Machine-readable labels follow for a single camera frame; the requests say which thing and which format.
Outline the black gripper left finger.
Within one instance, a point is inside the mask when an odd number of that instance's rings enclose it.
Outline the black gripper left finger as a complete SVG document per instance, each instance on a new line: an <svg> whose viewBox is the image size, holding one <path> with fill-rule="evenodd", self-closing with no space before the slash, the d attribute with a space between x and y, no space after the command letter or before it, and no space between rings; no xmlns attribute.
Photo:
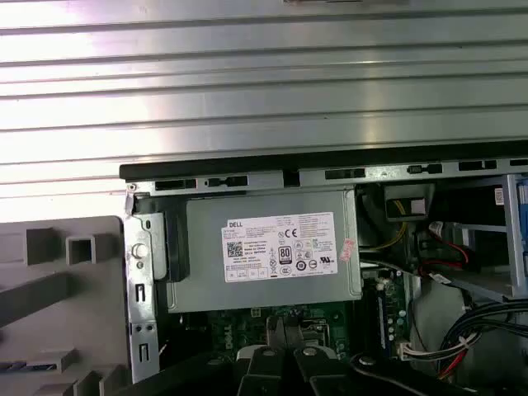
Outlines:
<svg viewBox="0 0 528 396"><path fill-rule="evenodd" d="M284 319L266 321L266 343L239 350L236 361L206 353L122 389L123 395L278 395L285 366Z"/></svg>

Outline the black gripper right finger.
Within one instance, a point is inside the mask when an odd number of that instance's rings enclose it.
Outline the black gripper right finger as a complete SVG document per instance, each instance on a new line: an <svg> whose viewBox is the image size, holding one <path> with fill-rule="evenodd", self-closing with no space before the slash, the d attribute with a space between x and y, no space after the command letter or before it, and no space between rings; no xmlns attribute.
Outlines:
<svg viewBox="0 0 528 396"><path fill-rule="evenodd" d="M314 395L470 395L405 363L365 352L347 361L304 340L299 319L287 318L287 345L304 382Z"/></svg>

